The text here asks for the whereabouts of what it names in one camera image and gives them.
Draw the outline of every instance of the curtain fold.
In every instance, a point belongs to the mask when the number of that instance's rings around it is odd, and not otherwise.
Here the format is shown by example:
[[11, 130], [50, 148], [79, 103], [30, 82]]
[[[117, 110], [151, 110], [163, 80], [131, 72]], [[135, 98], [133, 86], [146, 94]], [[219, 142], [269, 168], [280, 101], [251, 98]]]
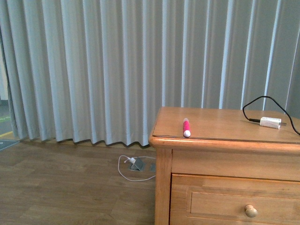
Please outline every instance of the curtain fold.
[[300, 117], [300, 1], [0, 0], [0, 27], [21, 139], [147, 145], [161, 106], [260, 95]]

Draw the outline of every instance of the dresser top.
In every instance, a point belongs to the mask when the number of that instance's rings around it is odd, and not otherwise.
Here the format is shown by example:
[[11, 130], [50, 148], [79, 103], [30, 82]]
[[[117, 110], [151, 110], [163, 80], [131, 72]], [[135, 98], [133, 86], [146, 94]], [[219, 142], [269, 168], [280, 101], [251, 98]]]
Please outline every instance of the dresser top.
[[[300, 145], [300, 135], [296, 134], [289, 118], [283, 113], [273, 111], [246, 110], [249, 118], [281, 118], [286, 126], [280, 129], [261, 127], [248, 121], [242, 110], [200, 109], [162, 107], [150, 136], [153, 139], [173, 141], [209, 142], [210, 140], [255, 143], [285, 143]], [[183, 120], [188, 118], [191, 136], [183, 136]], [[294, 126], [300, 130], [300, 120], [293, 118]]]

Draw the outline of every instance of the cabinet leg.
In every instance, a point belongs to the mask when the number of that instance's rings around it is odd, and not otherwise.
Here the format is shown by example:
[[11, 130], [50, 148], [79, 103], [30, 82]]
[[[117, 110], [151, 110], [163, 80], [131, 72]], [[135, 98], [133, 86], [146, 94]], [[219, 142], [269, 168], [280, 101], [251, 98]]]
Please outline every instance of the cabinet leg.
[[172, 150], [156, 151], [155, 225], [169, 225]]

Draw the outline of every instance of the black cable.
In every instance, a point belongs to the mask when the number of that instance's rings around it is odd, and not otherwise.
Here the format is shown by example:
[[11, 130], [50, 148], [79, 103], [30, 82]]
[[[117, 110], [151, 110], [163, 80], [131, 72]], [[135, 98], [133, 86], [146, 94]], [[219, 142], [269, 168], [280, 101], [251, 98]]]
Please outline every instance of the black cable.
[[293, 123], [293, 120], [292, 120], [291, 116], [287, 113], [287, 111], [286, 111], [286, 110], [285, 110], [285, 109], [284, 109], [284, 108], [283, 108], [283, 107], [282, 107], [275, 99], [273, 99], [273, 98], [270, 97], [270, 96], [260, 96], [260, 97], [257, 97], [257, 98], [254, 99], [252, 102], [249, 102], [248, 104], [246, 104], [246, 105], [243, 107], [243, 113], [244, 113], [244, 116], [246, 117], [247, 120], [249, 120], [249, 121], [251, 121], [251, 122], [256, 122], [256, 123], [259, 123], [259, 122], [260, 122], [260, 119], [249, 119], [249, 118], [246, 116], [246, 114], [245, 114], [245, 108], [246, 108], [248, 105], [254, 103], [256, 100], [259, 100], [260, 98], [269, 98], [269, 99], [272, 99], [273, 102], [275, 102], [276, 105], [278, 105], [279, 108], [281, 108], [282, 111], [285, 112], [285, 114], [289, 117], [290, 122], [291, 122], [291, 125], [292, 125], [292, 128], [294, 129], [294, 131], [295, 131], [297, 134], [300, 135], [300, 132], [297, 131], [296, 128], [295, 128], [295, 126], [294, 126], [294, 123]]

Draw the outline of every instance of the pink marker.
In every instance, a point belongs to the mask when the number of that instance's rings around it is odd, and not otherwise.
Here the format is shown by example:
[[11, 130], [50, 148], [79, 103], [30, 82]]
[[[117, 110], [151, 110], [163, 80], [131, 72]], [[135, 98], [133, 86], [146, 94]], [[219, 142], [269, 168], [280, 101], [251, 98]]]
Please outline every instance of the pink marker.
[[187, 118], [185, 118], [183, 120], [183, 136], [185, 137], [190, 137], [191, 136], [191, 132], [189, 130], [189, 121]]

